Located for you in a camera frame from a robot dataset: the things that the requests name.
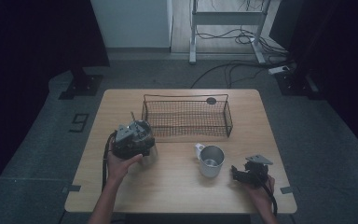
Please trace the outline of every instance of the white wall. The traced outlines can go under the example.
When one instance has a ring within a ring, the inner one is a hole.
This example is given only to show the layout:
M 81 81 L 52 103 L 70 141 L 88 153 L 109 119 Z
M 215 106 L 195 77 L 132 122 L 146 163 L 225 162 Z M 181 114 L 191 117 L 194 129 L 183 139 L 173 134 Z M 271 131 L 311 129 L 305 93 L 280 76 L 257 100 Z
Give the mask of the white wall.
M 172 0 L 91 0 L 106 48 L 169 48 Z

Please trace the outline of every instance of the metal cup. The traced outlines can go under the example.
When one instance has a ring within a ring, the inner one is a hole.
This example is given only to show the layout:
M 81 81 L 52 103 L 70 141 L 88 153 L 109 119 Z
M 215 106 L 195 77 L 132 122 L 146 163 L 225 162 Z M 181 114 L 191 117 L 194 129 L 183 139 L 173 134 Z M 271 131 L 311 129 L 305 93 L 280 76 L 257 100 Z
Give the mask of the metal cup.
M 200 172 L 207 177 L 216 177 L 225 160 L 225 153 L 217 146 L 204 146 L 197 143 L 194 146 L 200 160 Z

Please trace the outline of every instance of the metal frame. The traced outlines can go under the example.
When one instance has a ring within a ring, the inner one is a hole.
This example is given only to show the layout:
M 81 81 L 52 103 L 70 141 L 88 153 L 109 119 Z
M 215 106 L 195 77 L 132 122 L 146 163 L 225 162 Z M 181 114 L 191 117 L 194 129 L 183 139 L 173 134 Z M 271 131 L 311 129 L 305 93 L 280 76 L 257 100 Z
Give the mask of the metal frame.
M 266 63 L 259 45 L 261 31 L 268 15 L 269 3 L 260 12 L 198 12 L 197 1 L 193 0 L 191 13 L 190 60 L 196 63 L 196 27 L 197 25 L 257 25 L 255 38 L 251 38 L 252 48 L 259 63 Z

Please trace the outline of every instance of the wooden table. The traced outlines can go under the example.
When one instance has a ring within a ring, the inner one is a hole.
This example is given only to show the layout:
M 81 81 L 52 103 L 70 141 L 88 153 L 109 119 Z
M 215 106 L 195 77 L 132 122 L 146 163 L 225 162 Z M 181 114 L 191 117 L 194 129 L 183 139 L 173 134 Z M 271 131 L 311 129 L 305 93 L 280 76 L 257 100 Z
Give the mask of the wooden table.
M 229 138 L 203 141 L 157 142 L 158 160 L 148 167 L 136 163 L 124 178 L 117 194 L 115 212 L 183 213 L 183 214 L 251 214 L 255 209 L 241 184 L 232 179 L 231 165 L 243 170 L 245 157 L 261 154 L 273 165 L 269 174 L 276 179 L 275 198 L 278 212 L 293 214 L 293 193 L 280 189 L 290 187 L 269 121 L 256 90 L 108 90 L 89 134 L 71 191 L 66 200 L 68 212 L 91 212 L 101 194 L 103 151 L 107 137 L 119 124 L 142 117 L 144 94 L 205 95 L 228 94 L 233 120 Z M 219 176 L 204 177 L 194 152 L 196 143 L 220 146 L 226 159 Z

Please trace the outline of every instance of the human arm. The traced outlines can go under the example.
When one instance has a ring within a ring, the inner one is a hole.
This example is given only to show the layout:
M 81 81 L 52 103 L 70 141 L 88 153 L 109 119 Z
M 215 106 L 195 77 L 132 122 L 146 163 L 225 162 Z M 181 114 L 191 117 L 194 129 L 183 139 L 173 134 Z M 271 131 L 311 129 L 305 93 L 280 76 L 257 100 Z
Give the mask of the human arm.
M 118 187 L 127 174 L 129 167 L 142 159 L 142 154 L 136 155 L 126 161 L 117 158 L 112 153 L 114 138 L 109 143 L 109 151 L 107 153 L 108 177 L 103 192 L 95 204 L 89 224 L 94 223 L 110 223 L 110 217 L 115 206 Z
M 274 185 L 275 179 L 269 175 L 266 186 L 269 188 L 272 194 L 274 193 Z M 250 200 L 255 206 L 258 214 L 263 219 L 264 223 L 278 224 L 278 220 L 271 210 L 272 201 L 266 191 L 263 188 L 255 188 L 251 184 L 243 184 L 243 187 L 248 192 Z

